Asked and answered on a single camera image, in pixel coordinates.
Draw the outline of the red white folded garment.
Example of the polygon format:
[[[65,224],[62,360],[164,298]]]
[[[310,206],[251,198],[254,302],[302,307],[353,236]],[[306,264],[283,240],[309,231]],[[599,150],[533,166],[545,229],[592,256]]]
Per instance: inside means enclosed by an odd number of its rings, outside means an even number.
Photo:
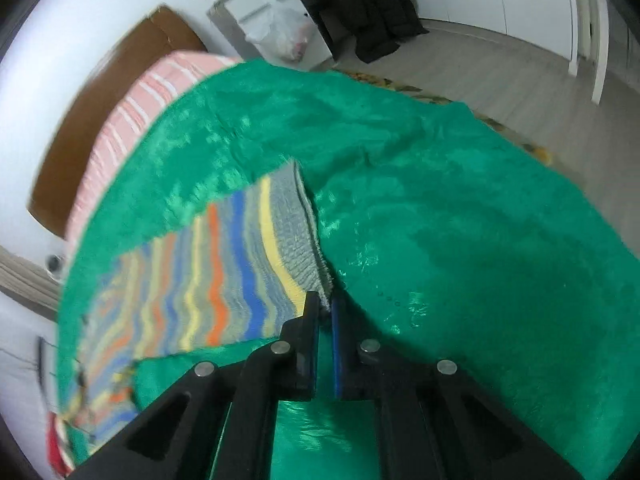
[[[58,478],[65,479],[74,471],[73,450],[67,437],[65,422],[55,412],[48,413],[46,451],[49,465]]]

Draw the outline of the white chair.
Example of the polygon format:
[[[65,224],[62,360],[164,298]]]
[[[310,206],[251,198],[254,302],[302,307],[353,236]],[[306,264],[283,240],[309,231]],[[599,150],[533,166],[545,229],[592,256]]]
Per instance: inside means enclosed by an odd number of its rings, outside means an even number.
[[[610,14],[608,0],[576,0],[577,52],[594,70],[591,102],[602,99],[608,55],[610,54]]]

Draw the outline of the small white fan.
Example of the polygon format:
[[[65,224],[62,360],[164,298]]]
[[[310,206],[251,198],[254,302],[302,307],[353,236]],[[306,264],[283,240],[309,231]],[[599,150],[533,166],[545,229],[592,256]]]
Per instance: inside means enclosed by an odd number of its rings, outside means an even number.
[[[60,255],[48,255],[46,259],[46,270],[52,278],[59,278],[65,266],[65,259]]]

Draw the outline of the green patterned bedspread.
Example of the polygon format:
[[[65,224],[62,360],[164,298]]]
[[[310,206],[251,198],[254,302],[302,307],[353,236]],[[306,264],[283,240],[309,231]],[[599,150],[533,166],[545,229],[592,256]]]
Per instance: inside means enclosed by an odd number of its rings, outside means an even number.
[[[639,261],[582,192],[461,103],[259,61],[170,104],[94,211],[58,318],[63,416],[84,317],[115,259],[291,160],[332,292],[379,337],[456,362],[585,478],[620,466],[639,434]],[[141,361],[134,404],[271,338]]]

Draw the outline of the white plastic bag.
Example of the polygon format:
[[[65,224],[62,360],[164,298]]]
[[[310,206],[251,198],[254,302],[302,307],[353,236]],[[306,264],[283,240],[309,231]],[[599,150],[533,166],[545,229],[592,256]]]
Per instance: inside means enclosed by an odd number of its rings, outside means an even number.
[[[247,26],[245,40],[283,62],[300,62],[318,27],[304,12],[273,3]]]

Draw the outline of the pink striped bed sheet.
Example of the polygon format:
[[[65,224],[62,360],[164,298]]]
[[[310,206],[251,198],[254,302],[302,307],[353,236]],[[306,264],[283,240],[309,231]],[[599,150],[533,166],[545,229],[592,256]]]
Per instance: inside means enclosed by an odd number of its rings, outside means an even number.
[[[223,55],[175,51],[155,62],[132,84],[107,115],[91,148],[66,222],[66,255],[76,252],[103,194],[154,120],[203,79],[239,62],[239,58]]]

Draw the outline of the brown wooden headboard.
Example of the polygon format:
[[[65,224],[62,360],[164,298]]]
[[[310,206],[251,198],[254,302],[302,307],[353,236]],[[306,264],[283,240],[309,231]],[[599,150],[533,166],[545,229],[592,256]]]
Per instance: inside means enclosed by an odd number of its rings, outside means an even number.
[[[40,226],[64,236],[93,144],[108,115],[148,68],[177,50],[206,47],[178,13],[162,4],[98,63],[61,120],[35,177],[28,212]]]

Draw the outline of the white desk cabinet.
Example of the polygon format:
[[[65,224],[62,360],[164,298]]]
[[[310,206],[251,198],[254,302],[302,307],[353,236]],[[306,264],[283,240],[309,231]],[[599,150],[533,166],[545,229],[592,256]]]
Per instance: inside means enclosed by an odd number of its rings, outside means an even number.
[[[300,62],[280,61],[261,47],[255,47],[254,44],[245,40],[247,26],[273,3],[281,3],[304,12],[318,27],[316,36],[311,40]],[[262,58],[272,65],[308,72],[308,70],[316,70],[322,65],[329,64],[334,58],[331,50],[332,40],[326,29],[326,24],[322,21],[319,0],[215,0],[207,11],[207,15],[244,60]]]

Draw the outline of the black clothes pile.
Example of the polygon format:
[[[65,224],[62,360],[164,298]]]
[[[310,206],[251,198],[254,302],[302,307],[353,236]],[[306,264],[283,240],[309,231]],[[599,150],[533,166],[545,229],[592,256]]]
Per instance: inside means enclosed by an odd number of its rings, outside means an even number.
[[[408,40],[426,35],[414,0],[326,0],[355,37],[355,54],[373,63]]]

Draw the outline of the multicolour striped knit sweater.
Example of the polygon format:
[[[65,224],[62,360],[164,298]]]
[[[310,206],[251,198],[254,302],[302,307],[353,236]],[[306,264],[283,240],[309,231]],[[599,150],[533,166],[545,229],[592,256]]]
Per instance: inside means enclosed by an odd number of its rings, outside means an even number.
[[[291,160],[115,259],[84,317],[64,420],[96,452],[139,413],[139,362],[277,336],[311,292],[326,307],[332,280]]]

